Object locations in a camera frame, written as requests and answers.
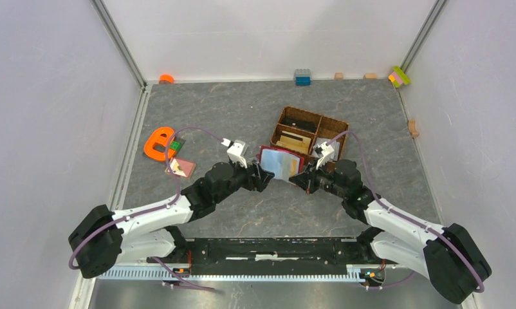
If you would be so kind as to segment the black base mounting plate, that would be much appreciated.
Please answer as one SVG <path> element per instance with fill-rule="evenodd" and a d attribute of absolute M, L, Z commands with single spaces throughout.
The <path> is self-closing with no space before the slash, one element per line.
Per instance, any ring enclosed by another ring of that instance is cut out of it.
<path fill-rule="evenodd" d="M 342 275 L 347 265 L 385 259 L 355 238 L 194 238 L 161 259 L 187 264 L 192 275 Z"/>

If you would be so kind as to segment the orange plastic letter shape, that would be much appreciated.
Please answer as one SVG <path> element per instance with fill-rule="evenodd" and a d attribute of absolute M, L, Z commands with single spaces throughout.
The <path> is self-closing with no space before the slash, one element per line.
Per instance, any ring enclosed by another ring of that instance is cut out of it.
<path fill-rule="evenodd" d="M 173 134 L 174 130 L 171 127 L 155 129 L 143 147 L 145 155 L 157 162 L 170 160 L 176 154 L 176 150 L 167 145 L 168 139 Z"/>

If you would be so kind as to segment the woven brown basket organizer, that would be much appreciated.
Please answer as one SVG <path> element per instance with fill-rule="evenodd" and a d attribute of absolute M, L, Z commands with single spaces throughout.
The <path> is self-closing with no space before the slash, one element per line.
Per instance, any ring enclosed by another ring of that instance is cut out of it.
<path fill-rule="evenodd" d="M 311 133 L 311 132 L 300 130 L 300 129 L 297 129 L 294 127 L 285 126 L 280 123 L 280 121 L 285 117 L 312 121 L 317 126 L 317 130 L 314 133 Z M 301 108 L 296 108 L 293 106 L 286 106 L 281 111 L 281 115 L 279 116 L 279 119 L 275 125 L 272 136 L 270 138 L 270 145 L 272 147 L 285 149 L 287 151 L 297 153 L 298 155 L 301 155 L 304 158 L 305 163 L 308 163 L 311 159 L 316 158 L 312 155 L 313 146 L 315 145 L 316 139 L 318 137 L 328 138 L 329 141 L 333 142 L 334 140 L 337 140 L 340 142 L 339 159 L 341 159 L 344 155 L 344 147 L 346 144 L 347 137 L 345 135 L 340 136 L 339 134 L 344 131 L 347 131 L 349 128 L 350 128 L 349 124 L 343 120 L 338 120 L 335 118 L 327 117 L 327 116 L 324 116 L 324 115 L 321 115 L 318 113 L 307 111 L 307 110 L 304 110 Z M 298 135 L 310 137 L 311 143 L 310 143 L 310 147 L 309 147 L 309 153 L 302 154 L 302 153 L 298 153 L 298 152 L 286 149 L 284 147 L 275 145 L 276 141 L 278 141 L 278 139 L 279 139 L 281 131 L 288 131 L 291 133 L 296 133 Z"/>

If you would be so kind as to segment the orange round cap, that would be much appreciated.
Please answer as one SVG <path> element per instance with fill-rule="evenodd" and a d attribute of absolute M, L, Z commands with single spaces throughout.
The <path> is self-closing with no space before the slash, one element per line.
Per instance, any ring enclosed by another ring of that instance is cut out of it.
<path fill-rule="evenodd" d="M 171 76 L 169 74 L 163 74 L 163 75 L 160 75 L 158 83 L 159 84 L 173 84 L 174 78 L 173 78 L 173 76 Z"/>

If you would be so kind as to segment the green toy brick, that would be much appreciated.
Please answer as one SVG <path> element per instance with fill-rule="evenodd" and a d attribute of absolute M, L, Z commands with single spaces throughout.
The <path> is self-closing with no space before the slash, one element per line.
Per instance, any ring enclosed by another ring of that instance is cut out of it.
<path fill-rule="evenodd" d="M 173 141 L 170 143 L 169 149 L 178 152 L 181 149 L 182 145 L 183 144 L 181 142 Z"/>

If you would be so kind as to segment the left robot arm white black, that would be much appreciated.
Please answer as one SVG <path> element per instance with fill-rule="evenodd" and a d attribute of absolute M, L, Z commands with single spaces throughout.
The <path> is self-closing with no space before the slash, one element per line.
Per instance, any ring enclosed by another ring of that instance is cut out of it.
<path fill-rule="evenodd" d="M 258 162 L 248 167 L 219 162 L 179 195 L 165 200 L 121 211 L 98 205 L 69 235 L 73 251 L 69 268 L 90 279 L 138 259 L 166 257 L 180 262 L 187 255 L 187 244 L 178 225 L 209 215 L 239 189 L 263 192 L 273 177 Z"/>

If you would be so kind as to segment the pink picture card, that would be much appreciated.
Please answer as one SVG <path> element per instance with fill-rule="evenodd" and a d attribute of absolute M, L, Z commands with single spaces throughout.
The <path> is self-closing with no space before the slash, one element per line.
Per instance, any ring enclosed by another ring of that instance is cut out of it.
<path fill-rule="evenodd" d="M 182 178 L 190 178 L 196 168 L 194 162 L 173 157 L 170 159 L 169 166 L 165 169 L 165 173 L 171 173 Z"/>

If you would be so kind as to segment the blue grey toy bricks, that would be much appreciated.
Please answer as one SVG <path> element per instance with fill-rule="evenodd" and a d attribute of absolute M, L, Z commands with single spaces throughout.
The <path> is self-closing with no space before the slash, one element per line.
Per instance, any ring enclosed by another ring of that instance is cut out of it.
<path fill-rule="evenodd" d="M 293 78 L 296 86 L 309 86 L 311 84 L 311 70 L 296 69 Z"/>

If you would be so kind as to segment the green pink toy bricks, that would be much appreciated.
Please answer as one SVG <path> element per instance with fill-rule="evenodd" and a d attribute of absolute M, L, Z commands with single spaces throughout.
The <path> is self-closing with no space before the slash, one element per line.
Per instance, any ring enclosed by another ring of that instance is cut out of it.
<path fill-rule="evenodd" d="M 410 78 L 399 66 L 392 67 L 388 79 L 395 88 L 400 88 L 401 86 L 406 86 L 411 83 Z"/>

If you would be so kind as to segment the grey cards in basket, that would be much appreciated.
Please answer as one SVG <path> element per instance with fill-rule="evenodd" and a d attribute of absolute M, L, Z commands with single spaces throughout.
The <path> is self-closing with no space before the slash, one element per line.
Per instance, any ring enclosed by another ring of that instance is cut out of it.
<path fill-rule="evenodd" d="M 316 158 L 319 157 L 319 154 L 315 151 L 315 149 L 317 147 L 319 147 L 320 145 L 322 145 L 323 143 L 326 143 L 328 142 L 329 139 L 328 138 L 320 138 L 318 137 L 316 139 L 316 142 L 315 142 L 315 145 L 313 146 L 313 152 L 312 152 L 312 155 Z M 337 141 L 337 140 L 334 140 L 333 142 L 330 143 L 329 145 L 333 150 L 332 152 L 329 154 L 328 156 L 328 160 L 329 161 L 332 161 L 332 162 L 335 162 L 339 159 L 339 154 L 340 154 L 340 142 Z"/>

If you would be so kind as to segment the black card in basket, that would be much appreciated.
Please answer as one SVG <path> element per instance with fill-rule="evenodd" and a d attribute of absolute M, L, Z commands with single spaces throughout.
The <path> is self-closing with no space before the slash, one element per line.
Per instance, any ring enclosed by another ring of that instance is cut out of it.
<path fill-rule="evenodd" d="M 300 130 L 314 133 L 317 130 L 317 126 L 312 121 L 285 117 L 280 121 L 285 126 L 294 127 Z"/>

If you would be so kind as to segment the curved wooden piece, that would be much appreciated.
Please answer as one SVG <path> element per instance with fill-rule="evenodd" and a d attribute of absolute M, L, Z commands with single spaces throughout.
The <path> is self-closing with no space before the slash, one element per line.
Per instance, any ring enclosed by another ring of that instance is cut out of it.
<path fill-rule="evenodd" d="M 417 138 L 419 136 L 419 132 L 418 132 L 417 127 L 416 127 L 416 120 L 415 119 L 408 120 L 407 127 L 408 127 L 408 130 L 409 130 L 410 136 L 412 138 Z"/>

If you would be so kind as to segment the beige cards in basket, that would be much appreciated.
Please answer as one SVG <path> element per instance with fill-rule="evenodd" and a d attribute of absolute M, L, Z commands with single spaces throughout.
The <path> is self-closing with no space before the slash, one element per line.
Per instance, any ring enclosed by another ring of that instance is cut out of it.
<path fill-rule="evenodd" d="M 275 145 L 298 153 L 308 154 L 310 143 L 310 137 L 298 135 L 288 131 L 281 131 L 279 139 L 276 141 Z"/>

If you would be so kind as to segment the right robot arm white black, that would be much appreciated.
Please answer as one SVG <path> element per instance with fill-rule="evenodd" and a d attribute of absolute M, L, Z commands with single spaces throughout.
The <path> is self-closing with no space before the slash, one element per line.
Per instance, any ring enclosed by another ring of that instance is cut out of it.
<path fill-rule="evenodd" d="M 407 267 L 454 304 L 483 292 L 492 268 L 470 233 L 456 223 L 444 227 L 395 207 L 363 184 L 355 162 L 341 160 L 330 171 L 310 164 L 289 181 L 308 194 L 322 189 L 338 196 L 350 217 L 369 226 L 356 246 L 362 261 L 379 258 Z"/>

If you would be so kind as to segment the red card holder wallet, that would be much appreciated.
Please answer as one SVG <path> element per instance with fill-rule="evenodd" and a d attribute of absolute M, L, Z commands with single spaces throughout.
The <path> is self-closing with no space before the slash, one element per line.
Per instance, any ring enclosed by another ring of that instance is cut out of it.
<path fill-rule="evenodd" d="M 274 179 L 289 182 L 304 167 L 304 158 L 285 149 L 262 145 L 258 154 L 261 167 L 274 174 Z"/>

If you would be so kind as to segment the flat wooden block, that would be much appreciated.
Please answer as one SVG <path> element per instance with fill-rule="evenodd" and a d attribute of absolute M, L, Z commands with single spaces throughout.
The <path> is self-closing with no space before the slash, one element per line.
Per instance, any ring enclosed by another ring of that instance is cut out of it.
<path fill-rule="evenodd" d="M 364 79 L 377 79 L 377 78 L 378 78 L 378 76 L 375 73 L 366 73 L 364 75 Z"/>

